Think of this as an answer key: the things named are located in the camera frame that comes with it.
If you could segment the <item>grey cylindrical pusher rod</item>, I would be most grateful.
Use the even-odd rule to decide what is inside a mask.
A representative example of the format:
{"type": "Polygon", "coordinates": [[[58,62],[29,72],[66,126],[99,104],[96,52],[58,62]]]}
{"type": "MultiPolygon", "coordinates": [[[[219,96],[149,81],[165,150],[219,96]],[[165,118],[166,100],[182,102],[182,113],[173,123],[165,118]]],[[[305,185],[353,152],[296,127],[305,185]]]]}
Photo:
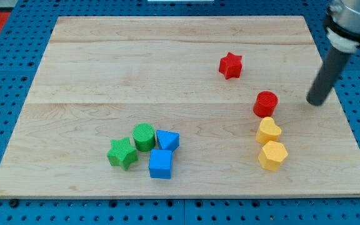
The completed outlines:
{"type": "Polygon", "coordinates": [[[342,52],[331,46],[321,68],[306,95],[306,101],[313,106],[321,106],[328,98],[338,77],[348,63],[351,53],[342,52]]]}

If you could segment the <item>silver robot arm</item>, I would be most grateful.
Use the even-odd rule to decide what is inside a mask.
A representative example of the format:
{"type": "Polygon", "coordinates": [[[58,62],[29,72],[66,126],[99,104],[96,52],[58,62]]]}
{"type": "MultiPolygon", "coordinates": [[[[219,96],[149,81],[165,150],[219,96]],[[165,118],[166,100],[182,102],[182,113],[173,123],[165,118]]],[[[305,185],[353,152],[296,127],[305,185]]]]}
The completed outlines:
{"type": "Polygon", "coordinates": [[[323,27],[331,47],[306,95],[313,106],[323,105],[350,57],[360,49],[360,0],[331,1],[323,27]]]}

